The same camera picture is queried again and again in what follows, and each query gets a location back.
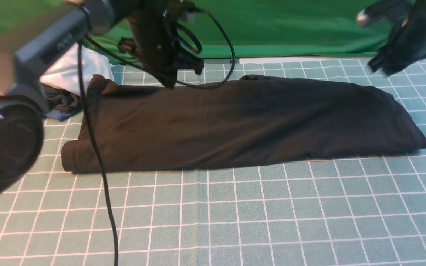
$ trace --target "black cable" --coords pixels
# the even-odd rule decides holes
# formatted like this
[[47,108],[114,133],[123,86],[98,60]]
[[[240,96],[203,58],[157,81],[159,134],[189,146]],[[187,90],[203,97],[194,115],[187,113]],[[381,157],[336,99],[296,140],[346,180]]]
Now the black cable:
[[109,197],[109,189],[108,189],[108,178],[106,177],[105,165],[103,164],[103,160],[101,160],[101,155],[99,153],[98,145],[95,140],[95,133],[93,132],[93,126],[91,125],[91,119],[88,112],[88,103],[86,101],[85,96],[85,88],[83,85],[83,68],[82,68],[82,47],[81,42],[78,43],[78,83],[80,85],[80,98],[81,103],[83,105],[83,112],[85,116],[85,122],[88,128],[88,134],[90,135],[91,145],[93,146],[93,150],[95,150],[96,157],[98,159],[98,164],[101,170],[101,175],[103,176],[103,188],[105,190],[105,199],[106,199],[106,207],[108,209],[109,221],[111,222],[111,228],[113,230],[113,238],[115,244],[115,266],[118,265],[118,257],[119,257],[119,248],[118,248],[118,232],[116,230],[115,218],[113,216],[113,210],[111,208],[111,199]]
[[[213,20],[213,22],[215,23],[215,25],[216,25],[216,26],[218,27],[218,29],[220,30],[221,34],[223,34],[223,37],[224,37],[224,39],[226,40],[226,42],[228,43],[228,46],[230,47],[230,50],[231,50],[231,60],[232,60],[232,63],[231,63],[230,71],[228,72],[228,74],[226,75],[226,77],[225,77],[225,79],[224,79],[223,81],[221,81],[220,83],[215,84],[215,85],[213,85],[213,86],[193,85],[193,84],[188,84],[188,83],[185,83],[185,82],[179,81],[178,79],[173,79],[173,78],[171,78],[171,77],[165,76],[165,75],[160,74],[160,73],[156,73],[156,75],[157,75],[157,76],[159,76],[159,77],[162,77],[162,78],[164,78],[164,79],[168,79],[168,80],[170,80],[170,81],[175,81],[176,83],[182,84],[182,85],[184,85],[184,86],[189,86],[189,87],[191,87],[191,88],[195,88],[195,89],[217,89],[217,88],[219,88],[220,86],[223,86],[223,84],[224,84],[225,82],[227,82],[227,81],[230,79],[231,75],[233,74],[234,66],[236,65],[236,53],[235,53],[235,51],[234,51],[233,44],[231,43],[231,41],[230,41],[230,39],[229,39],[228,35],[227,35],[227,34],[226,34],[226,32],[224,31],[223,27],[221,27],[221,25],[220,25],[220,23],[218,22],[218,20],[216,20],[216,18],[214,18],[214,16],[213,16],[210,12],[207,12],[206,10],[202,10],[202,9],[197,8],[197,9],[195,10],[195,12],[203,13],[203,14],[207,15],[208,17],[210,17],[210,19],[211,19],[211,20]],[[91,39],[90,37],[86,36],[86,37],[85,37],[85,39],[86,39],[86,40],[87,40],[90,44],[92,44],[94,47],[96,47],[96,48],[98,48],[99,50],[101,50],[104,54],[106,54],[106,55],[108,55],[108,56],[110,56],[110,57],[112,57],[112,58],[114,58],[114,59],[116,59],[116,60],[118,60],[118,61],[120,61],[120,62],[123,62],[124,64],[127,64],[127,65],[132,66],[132,67],[134,67],[134,68],[136,68],[136,69],[139,69],[140,71],[144,71],[144,72],[147,72],[147,73],[149,73],[149,74],[151,74],[151,75],[152,75],[151,71],[149,71],[149,70],[147,70],[147,69],[145,69],[145,68],[143,68],[143,67],[141,67],[141,66],[138,66],[138,65],[136,65],[136,64],[133,64],[133,63],[131,63],[131,62],[127,61],[126,59],[123,59],[122,57],[120,57],[120,56],[118,56],[118,55],[116,55],[116,54],[113,54],[113,53],[112,53],[112,52],[110,52],[108,49],[106,49],[105,47],[102,47],[99,43],[95,42],[95,41],[94,41],[93,39]]]

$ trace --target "folded black shirt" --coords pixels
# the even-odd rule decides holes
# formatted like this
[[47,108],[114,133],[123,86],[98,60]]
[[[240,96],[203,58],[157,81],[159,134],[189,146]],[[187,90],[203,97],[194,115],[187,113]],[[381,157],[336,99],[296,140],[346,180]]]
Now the folded black shirt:
[[[119,86],[94,76],[87,102],[108,172],[230,168],[426,148],[409,113],[373,86],[246,75],[219,89]],[[86,122],[66,171],[99,172]]]

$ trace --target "green screen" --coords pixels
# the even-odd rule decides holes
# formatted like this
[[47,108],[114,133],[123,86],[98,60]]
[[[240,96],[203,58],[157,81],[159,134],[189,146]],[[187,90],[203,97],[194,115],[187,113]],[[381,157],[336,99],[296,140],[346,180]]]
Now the green screen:
[[[236,54],[244,57],[321,55],[372,56],[389,34],[383,22],[360,29],[356,15],[375,0],[195,0],[222,24]],[[61,0],[0,0],[0,34],[36,16],[42,16]],[[208,17],[197,14],[187,27],[203,44],[203,58],[228,58],[230,50]],[[119,54],[121,37],[131,37],[125,21],[108,34],[96,37]]]

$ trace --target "black cloth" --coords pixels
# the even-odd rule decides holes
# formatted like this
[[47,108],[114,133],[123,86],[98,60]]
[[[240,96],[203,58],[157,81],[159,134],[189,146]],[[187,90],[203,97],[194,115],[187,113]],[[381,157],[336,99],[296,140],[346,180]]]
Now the black cloth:
[[46,84],[42,85],[45,92],[45,98],[49,104],[49,113],[45,116],[58,121],[64,121],[67,118],[76,115],[82,109],[80,98],[64,89],[56,89]]
[[[119,86],[95,76],[87,102],[108,172],[230,168],[426,148],[409,113],[373,86],[247,75],[215,90]],[[63,167],[99,172],[85,121]]]

